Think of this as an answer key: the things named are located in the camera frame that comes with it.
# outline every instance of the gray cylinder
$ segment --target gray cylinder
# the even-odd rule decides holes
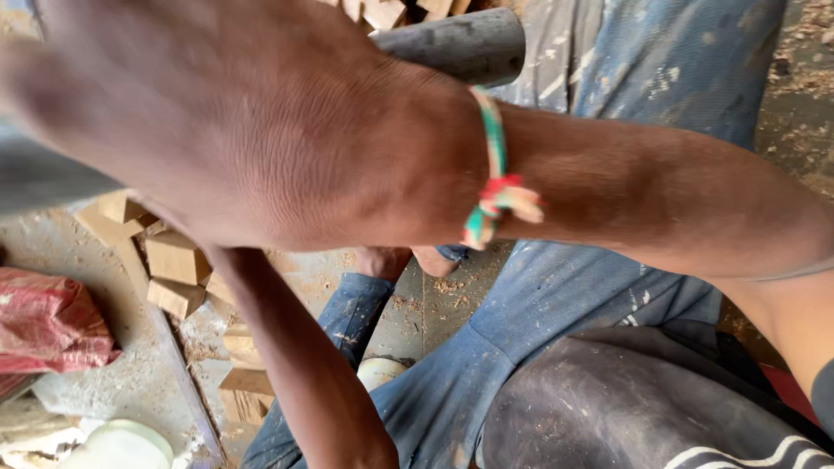
[[[525,58],[525,35],[508,8],[453,16],[371,34],[381,50],[469,84],[498,86],[515,80]]]

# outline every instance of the blue jeans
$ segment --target blue jeans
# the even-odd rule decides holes
[[[522,15],[524,71],[493,93],[532,108],[689,129],[749,149],[784,6],[530,0]],[[347,274],[319,318],[354,368],[393,287]],[[580,330],[673,319],[715,324],[720,303],[718,290],[690,276],[595,247],[522,240],[460,330],[371,397],[401,467],[466,468],[496,393],[539,350]],[[277,403],[241,467],[306,467]]]

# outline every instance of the green and red thread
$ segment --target green and red thread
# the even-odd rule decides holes
[[[490,178],[480,191],[480,202],[466,219],[464,239],[460,243],[483,250],[495,235],[501,210],[511,209],[513,215],[528,223],[541,223],[545,214],[540,207],[541,197],[521,187],[521,177],[518,174],[506,174],[507,145],[501,114],[495,101],[480,86],[470,87],[469,90],[478,101],[480,117],[484,121]]]

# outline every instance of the dark cloth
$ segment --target dark cloth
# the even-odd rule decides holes
[[[834,465],[819,427],[671,336],[628,327],[558,340],[493,401],[485,466]]]

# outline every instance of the cut wood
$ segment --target cut wood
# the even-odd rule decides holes
[[[124,224],[116,223],[98,212],[98,202],[96,202],[77,212],[75,220],[109,248],[121,240],[142,233],[145,228],[159,219],[152,214],[144,214]]]
[[[128,199],[128,191],[122,189],[99,197],[98,212],[116,223],[127,223],[148,211],[142,205]]]
[[[235,324],[223,334],[223,345],[229,351],[229,359],[235,368],[263,370],[264,363],[255,349],[252,334],[245,324]]]
[[[203,304],[206,290],[166,279],[153,279],[148,286],[148,301],[172,316],[184,320]]]
[[[405,15],[405,4],[400,0],[364,0],[365,21],[374,29],[387,31],[393,28]]]
[[[421,1],[425,3],[426,6],[420,5]],[[423,18],[423,23],[448,17],[453,1],[454,0],[418,0],[417,4],[428,10],[425,18]]]
[[[133,284],[133,291],[136,292],[136,296],[144,304],[144,301],[148,298],[148,270],[145,269],[145,263],[142,262],[142,256],[139,254],[136,241],[133,238],[119,241],[116,244],[116,252],[122,258],[122,266],[128,274],[130,283]]]
[[[362,0],[342,0],[342,11],[354,23],[362,19],[362,9]]]
[[[147,238],[145,251],[152,277],[199,285],[211,274],[203,251],[180,233],[166,231]]]
[[[211,277],[208,278],[206,291],[234,306],[234,296],[232,296],[229,286],[226,285],[226,281],[217,272],[212,272]]]
[[[217,388],[229,421],[261,425],[275,398],[266,371],[233,368]]]
[[[462,15],[469,9],[472,0],[452,0],[452,7],[449,9],[449,15]]]

